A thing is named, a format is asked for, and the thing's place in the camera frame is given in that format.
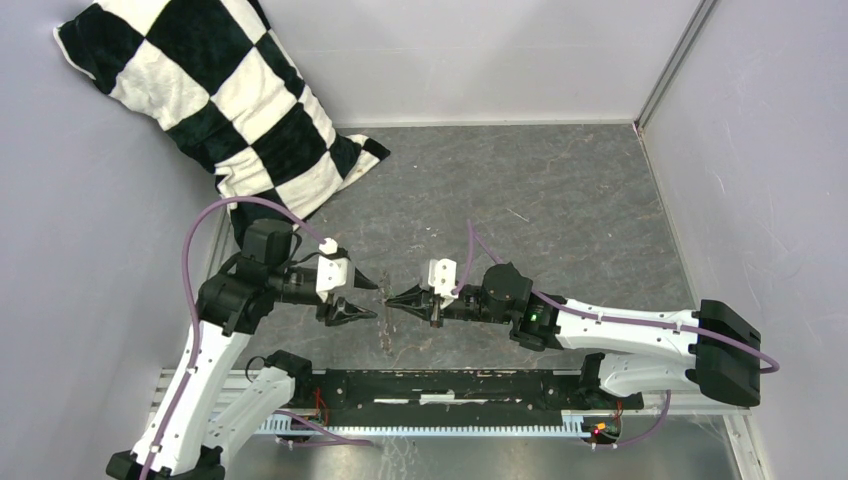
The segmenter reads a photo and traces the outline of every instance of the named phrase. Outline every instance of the black wire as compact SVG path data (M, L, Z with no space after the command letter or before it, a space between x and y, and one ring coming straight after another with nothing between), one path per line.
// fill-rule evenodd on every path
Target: black wire
M300 249L300 246L303 245L303 237L301 237L300 234L294 232L292 233L292 235L294 235L295 238L294 249L292 250L291 255L289 255L289 258L294 258L294 254L297 253L298 249Z
M244 366L244 376L247 378L247 381L253 383L253 380L250 379L250 365L256 360L261 358L262 361L265 361L265 357L262 355L257 355L255 357L251 357L250 360L247 361L247 365Z
M229 272L233 265L236 264L236 260L238 259L241 252L236 252L230 256L224 263L221 264L221 268L218 269L218 273L226 273Z
M295 261L294 261L294 263L292 263L292 266L294 266L294 265L300 265L301 263L306 263L306 262L308 262L309 260L311 260L311 259L315 258L315 257L316 257L316 256L318 256L318 255L321 255L321 252L312 252L312 253L310 253L309 255L307 255L307 256L305 256L305 257L301 258L300 260L295 260Z

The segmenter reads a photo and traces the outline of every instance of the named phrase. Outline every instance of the purple cable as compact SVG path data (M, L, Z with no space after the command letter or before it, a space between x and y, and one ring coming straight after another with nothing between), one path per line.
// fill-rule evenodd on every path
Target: purple cable
M197 313L197 306L194 303L194 293L191 288L191 278L189 278L188 271L188 254L191 248L191 240L194 238L195 232L197 232L197 228L200 226L200 223L209 216L210 213L215 210L223 207L224 205L229 205L232 203L255 203L257 205L262 205L264 207L268 207L272 210L275 210L283 215L285 215L289 220L299 225L303 230L311 235L318 243L323 244L326 240L324 237L318 234L315 229L309 226L303 220L297 218L295 214L289 211L287 208L282 205L276 204L270 200L265 200L264 198L256 198L256 197L230 197L230 198L222 198L208 207L204 208L203 211L197 216L194 220L194 223L189 227L188 233L186 233L185 241L183 242L183 252L181 257L182 270L183 270L183 288L185 289L186 301L188 302L188 310L191 314L191 332L192 332L192 344L191 344L191 352L188 357L188 366L186 367L186 371L183 372L183 376L180 379L180 383L177 386L177 390L174 392L174 399L168 405L168 408L165 410L165 414L162 416L162 421L159 423L159 429L156 430L156 434L153 436L153 442L151 442L151 448L160 446L160 442L162 438L165 436L165 430L168 429L168 424L171 423L171 417L174 416L174 411L177 409L177 405L180 402L180 399L185 393L185 389L188 386L189 375L188 371L197 367L197 356L200 352L200 315ZM148 452L147 459L144 462L144 465L141 467L141 474L138 476L139 480L147 480L147 474L150 473L150 468L153 465L153 461L156 458L156 453Z
M471 230L472 230L472 235L474 235L474 238L477 240L477 242L480 244L480 246L483 247L483 250L485 250L486 253L489 254L489 257L491 257L492 260L494 260L496 263L504 263L503 259L501 259L499 256L497 256L497 254L495 254L495 252L493 252L489 248L489 246L486 245L486 242L483 241L483 239L480 237L480 234L478 234L477 231L474 230L473 226L471 227ZM562 305L559 302L553 300L551 297L540 292L539 290L536 290L535 288L532 291L537 297L542 299L543 302L545 302L548 305L556 308L557 310L560 310L560 311L565 312L565 313L570 313L572 315L578 315L580 317L585 317L585 318L588 318L590 320L597 320L598 319L597 314L590 313L590 312L581 312L580 310L571 308L567 305ZM654 320L641 320L641 319L638 319L638 318L615 317L615 316L612 316L612 315L604 315L603 321L611 322L611 323L620 323L620 324L624 324L624 325L636 325L636 326L640 326L640 327L671 328L671 329L677 328L677 325L674 324L674 323L659 322L659 321L654 321ZM737 349L747 353L748 355L751 355L755 358L758 358L758 359L768 363L769 366L760 369L760 373L763 373L763 374L774 373L774 372L780 370L780 364L777 363L777 360L775 360L771 356L766 355L765 353L757 350L756 348L753 348L749 345L746 345L746 344L744 344L744 343L742 343L738 340L735 340L733 338L730 338L726 335L722 335L720 333L715 333L711 330L706 330L706 329L700 328L700 327L693 327L693 326L690 326L690 325L681 325L680 330L682 330L684 332L690 332L690 333L695 333L695 334L698 334L698 335L703 335L705 337L712 338L713 340L718 340L719 342L730 345L731 347L737 348Z
M293 418L293 419L297 420L298 422L302 423L303 425L305 425L310 430L314 430L314 431L316 431L316 432L318 432L322 435L326 435L326 436L336 440L335 442L292 443L292 447L313 448L313 447L328 447L328 446L333 446L333 445L353 445L353 446L356 446L356 447L373 447L374 446L374 442L372 442L371 440L358 440L358 439L345 438L345 437L336 435L335 433L327 430L326 428L324 428L320 425L315 425L314 423L312 423L309 420L301 417L300 415L294 414L294 413L286 411L286 410L277 410L274 413L277 413L277 414L280 414L280 415L285 415L287 417Z
M613 444L610 444L610 445L601 445L601 444L596 443L596 444L594 444L595 448L599 448L599 449L603 449L603 450L617 450L621 447L627 447L629 445L633 445L634 443L639 443L642 440L645 440L646 438L650 437L651 435L657 433L660 430L660 428L663 426L666 419L668 418L669 407L671 407L671 390L666 390L665 391L665 405L663 405L663 409L660 412L660 416L657 418L657 421L656 421L656 423L654 423L653 427L649 428L645 433L642 433L641 435L635 436L635 437L630 438L628 440L625 440L623 442L616 442L616 443L613 443Z
M474 239L476 238L474 235L474 224L471 223L471 219L467 220L468 223L468 255L465 257L465 270L462 272L462 276L459 277L459 283L456 284L456 288L451 290L451 293L454 295L458 295L459 292L462 291L462 287L468 283L468 276L471 275L471 264L474 263Z

